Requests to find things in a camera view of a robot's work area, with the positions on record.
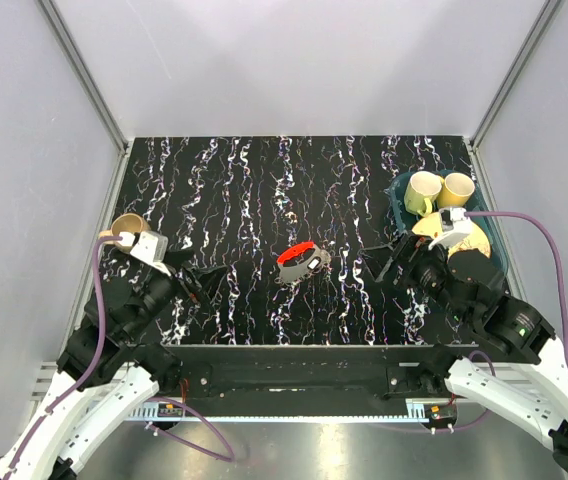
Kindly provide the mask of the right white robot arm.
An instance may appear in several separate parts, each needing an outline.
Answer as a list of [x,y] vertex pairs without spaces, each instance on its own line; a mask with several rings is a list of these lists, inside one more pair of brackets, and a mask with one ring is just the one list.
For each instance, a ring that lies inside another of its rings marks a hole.
[[528,433],[568,473],[568,362],[549,322],[506,293],[504,275],[477,249],[450,254],[430,238],[404,233],[394,244],[361,250],[375,282],[425,294],[467,326],[479,351],[525,377],[533,393],[475,366],[469,355],[435,345],[408,374],[430,396],[447,390],[472,400]]

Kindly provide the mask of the red grey key holder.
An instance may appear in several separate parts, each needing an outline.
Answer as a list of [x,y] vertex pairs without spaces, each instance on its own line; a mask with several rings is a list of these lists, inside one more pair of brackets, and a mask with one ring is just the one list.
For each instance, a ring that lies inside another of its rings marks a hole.
[[278,274],[275,281],[280,285],[294,284],[314,275],[326,267],[331,255],[313,241],[305,241],[289,247],[281,253],[276,265]]

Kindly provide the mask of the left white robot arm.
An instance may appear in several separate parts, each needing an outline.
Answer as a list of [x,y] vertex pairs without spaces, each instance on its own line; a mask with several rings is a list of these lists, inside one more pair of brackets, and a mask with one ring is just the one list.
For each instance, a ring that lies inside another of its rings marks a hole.
[[0,479],[74,479],[90,454],[139,404],[172,394],[183,362],[159,343],[142,342],[150,323],[175,299],[209,306],[227,272],[192,265],[191,249],[144,246],[135,234],[108,234],[97,246],[126,250],[152,270],[134,288],[117,279],[105,293],[100,251],[92,253],[94,296],[69,337],[44,401],[13,447],[0,457]]

